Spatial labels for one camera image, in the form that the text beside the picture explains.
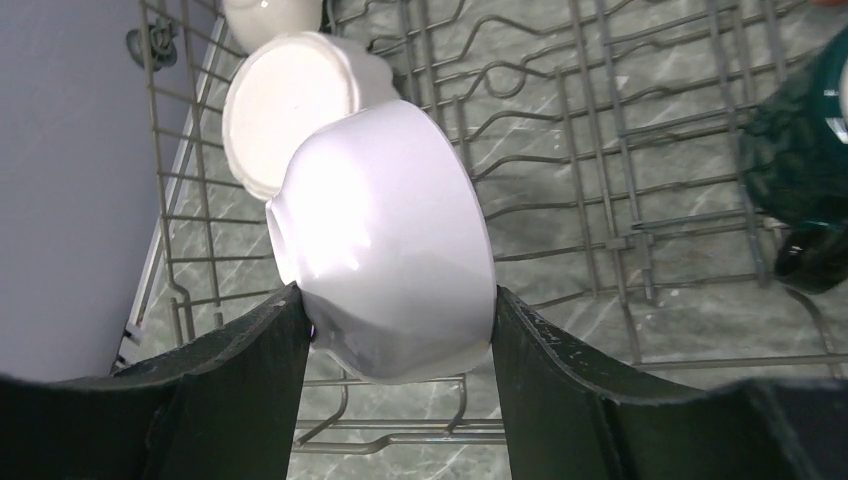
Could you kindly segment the dark green mug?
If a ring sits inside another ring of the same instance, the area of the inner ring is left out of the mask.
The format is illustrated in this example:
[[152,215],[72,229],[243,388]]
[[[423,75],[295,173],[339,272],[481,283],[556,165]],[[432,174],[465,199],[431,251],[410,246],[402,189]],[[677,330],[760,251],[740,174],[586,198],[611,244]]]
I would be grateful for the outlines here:
[[846,281],[846,30],[757,105],[739,149],[751,202],[790,229],[775,278],[806,294]]

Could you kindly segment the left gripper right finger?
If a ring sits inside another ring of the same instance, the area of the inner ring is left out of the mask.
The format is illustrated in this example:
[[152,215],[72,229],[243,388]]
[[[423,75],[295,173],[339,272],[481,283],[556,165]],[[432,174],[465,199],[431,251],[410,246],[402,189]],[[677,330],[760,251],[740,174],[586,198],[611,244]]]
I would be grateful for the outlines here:
[[847,384],[699,390],[621,363],[497,291],[493,358],[516,479],[843,479]]

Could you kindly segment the white bowl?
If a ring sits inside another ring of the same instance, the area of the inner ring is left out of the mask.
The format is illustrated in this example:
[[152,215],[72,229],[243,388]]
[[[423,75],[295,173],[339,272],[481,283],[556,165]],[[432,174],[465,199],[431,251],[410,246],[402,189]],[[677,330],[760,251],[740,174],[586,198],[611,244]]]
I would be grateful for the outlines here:
[[314,133],[266,218],[315,350],[350,374],[403,384],[485,359],[496,300],[486,223],[451,142],[418,106],[392,100]]

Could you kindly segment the floral scalloped small plate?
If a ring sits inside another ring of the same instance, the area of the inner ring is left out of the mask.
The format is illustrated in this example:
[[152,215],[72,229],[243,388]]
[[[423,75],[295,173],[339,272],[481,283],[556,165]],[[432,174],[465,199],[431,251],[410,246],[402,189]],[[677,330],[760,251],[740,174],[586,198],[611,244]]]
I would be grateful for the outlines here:
[[266,202],[310,135],[399,96],[391,66],[362,44],[317,32],[279,35],[247,57],[228,89],[222,140],[230,172]]

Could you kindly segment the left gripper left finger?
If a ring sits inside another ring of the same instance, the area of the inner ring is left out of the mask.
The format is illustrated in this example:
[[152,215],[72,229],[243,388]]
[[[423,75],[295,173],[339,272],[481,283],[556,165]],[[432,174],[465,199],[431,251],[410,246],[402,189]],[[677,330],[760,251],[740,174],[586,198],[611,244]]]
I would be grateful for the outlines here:
[[107,377],[1,380],[5,479],[283,479],[310,345],[288,286]]

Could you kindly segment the grey wire dish rack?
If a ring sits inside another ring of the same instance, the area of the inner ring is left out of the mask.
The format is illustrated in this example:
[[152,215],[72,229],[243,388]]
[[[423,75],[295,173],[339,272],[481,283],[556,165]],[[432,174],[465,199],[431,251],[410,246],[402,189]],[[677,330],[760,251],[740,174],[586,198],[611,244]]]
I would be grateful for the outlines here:
[[[227,167],[244,60],[219,1],[143,1],[161,217],[125,363],[280,284],[263,208]],[[392,67],[480,198],[501,285],[604,353],[712,387],[847,375],[847,290],[781,287],[787,228],[735,170],[755,105],[847,24],[809,1],[329,1],[324,27]]]

